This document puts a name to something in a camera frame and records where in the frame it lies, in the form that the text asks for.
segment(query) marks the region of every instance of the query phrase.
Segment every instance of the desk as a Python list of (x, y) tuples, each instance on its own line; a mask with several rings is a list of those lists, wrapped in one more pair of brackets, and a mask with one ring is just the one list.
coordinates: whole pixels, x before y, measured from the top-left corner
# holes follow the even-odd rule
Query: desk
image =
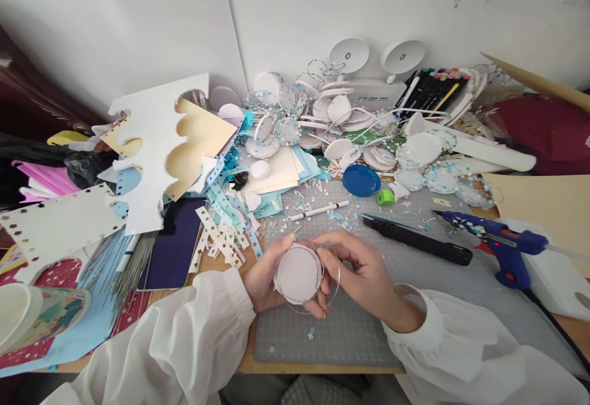
[[(494, 207), (491, 210), (484, 211), (480, 208), (472, 208), (473, 213), (482, 218), (495, 219), (499, 217), (498, 210)], [(240, 274), (244, 276), (256, 262), (252, 247), (248, 247), (244, 252), (246, 264), (240, 269)], [(211, 270), (224, 271), (229, 268), (223, 261), (223, 258), (211, 259), (203, 257), (201, 260), (200, 272)], [(187, 284), (192, 283), (195, 275), (190, 275)], [(161, 298), (172, 294), (174, 291), (154, 291), (152, 293), (150, 304), (159, 301)], [(590, 323), (554, 315), (567, 334), (580, 348), (584, 356), (590, 359)], [(246, 352), (242, 358), (237, 372), (247, 374), (401, 374), (404, 373), (401, 368), (387, 368), (374, 366), (357, 366), (357, 365), (326, 365), (326, 364), (301, 364), (301, 363), (266, 363), (254, 360), (254, 337), (256, 333), (256, 320), (250, 326), (248, 332), (248, 344)], [(86, 366), (90, 356), (73, 361), (67, 364), (59, 365), (55, 372), (80, 372)]]

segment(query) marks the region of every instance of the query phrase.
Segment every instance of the white puffed sleeve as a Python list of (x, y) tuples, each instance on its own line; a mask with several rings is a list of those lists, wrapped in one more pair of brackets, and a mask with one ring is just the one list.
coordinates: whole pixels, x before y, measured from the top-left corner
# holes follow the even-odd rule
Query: white puffed sleeve
[(389, 346), (418, 394), (441, 402), (587, 404), (588, 392), (553, 359), (519, 345), (489, 310), (438, 291), (396, 284), (426, 312), (420, 329), (399, 334), (383, 323)]
[(205, 404), (237, 369), (254, 316), (236, 269), (200, 274), (98, 347), (44, 404)]

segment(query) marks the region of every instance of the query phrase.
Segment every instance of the gray cutting mat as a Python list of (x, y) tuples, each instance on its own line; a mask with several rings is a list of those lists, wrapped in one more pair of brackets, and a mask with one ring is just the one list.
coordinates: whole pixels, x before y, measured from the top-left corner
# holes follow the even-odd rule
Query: gray cutting mat
[[(319, 208), (329, 203), (349, 200), (350, 205), (337, 209), (336, 213), (348, 217), (347, 222), (352, 232), (383, 253), (387, 271), (394, 281), (409, 283), (420, 289), (443, 291), (464, 301), (483, 306), (496, 314), (520, 343), (537, 348), (575, 376), (588, 378), (574, 352), (545, 316), (522, 293), (504, 287), (494, 278), (498, 264), (492, 256), (475, 251), (471, 264), (468, 267), (460, 267), (384, 238), (364, 226), (361, 220), (362, 213), (371, 213), (416, 226), (422, 223), (422, 218), (434, 217), (429, 212), (430, 209), (470, 213), (469, 207), (460, 202), (456, 196), (437, 195), (423, 189), (412, 193), (407, 199), (412, 206), (406, 208), (398, 202), (393, 206), (383, 207), (380, 211), (376, 197), (357, 199), (350, 195), (338, 181), (323, 184), (323, 187), (324, 192), (328, 191), (327, 196), (325, 193), (320, 193), (317, 188), (306, 189), (303, 186), (297, 187), (302, 197), (295, 194), (293, 190), (283, 194), (284, 214), (287, 219), (292, 214), (300, 213), (293, 207), (301, 201)], [(433, 197), (450, 201), (452, 208), (435, 204), (432, 201)], [(358, 219), (355, 219), (355, 213), (358, 213)], [(297, 238), (311, 239), (320, 232), (339, 229), (339, 224), (342, 223), (342, 221), (330, 220), (325, 214), (317, 214), (309, 219), (309, 221), (301, 219), (297, 225), (289, 220), (282, 221), (278, 215), (271, 217), (266, 225), (265, 245), (287, 236), (299, 226), (301, 228), (297, 232)], [(436, 219), (430, 222), (430, 225), (431, 229), (424, 234), (445, 242), (449, 240), (446, 231), (450, 229), (450, 226), (447, 222)], [(471, 248), (474, 243), (477, 243), (467, 233), (456, 235), (453, 241)], [(332, 284), (332, 293), (335, 287), (335, 284)], [(256, 360), (401, 366), (387, 345), (380, 322), (354, 303), (343, 290), (339, 290), (330, 308), (332, 311), (330, 316), (321, 321), (312, 316), (297, 314), (287, 305), (260, 314), (256, 325), (254, 349)], [(311, 327), (315, 331), (312, 340), (308, 338)]]

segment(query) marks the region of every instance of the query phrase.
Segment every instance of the blue lid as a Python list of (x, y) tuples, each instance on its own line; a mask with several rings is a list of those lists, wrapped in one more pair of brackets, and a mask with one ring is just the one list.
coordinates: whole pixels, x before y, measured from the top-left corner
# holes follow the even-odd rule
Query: blue lid
[(369, 197), (381, 188), (381, 179), (373, 170), (364, 165), (352, 165), (342, 175), (344, 188), (358, 197)]

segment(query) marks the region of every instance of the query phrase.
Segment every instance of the person's left hand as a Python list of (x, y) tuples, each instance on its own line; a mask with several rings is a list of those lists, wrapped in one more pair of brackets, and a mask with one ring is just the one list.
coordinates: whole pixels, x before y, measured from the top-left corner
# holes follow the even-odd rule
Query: person's left hand
[[(252, 300), (256, 313), (270, 310), (279, 305), (286, 304), (286, 299), (275, 290), (272, 278), (281, 256), (293, 245), (295, 235), (291, 234), (280, 241), (275, 241), (267, 248), (260, 260), (244, 276), (244, 286)], [(315, 249), (310, 243), (302, 242), (305, 246)], [(323, 319), (329, 313), (328, 294), (330, 294), (330, 278), (328, 272), (324, 272), (317, 300), (312, 299), (303, 304), (315, 318)]]

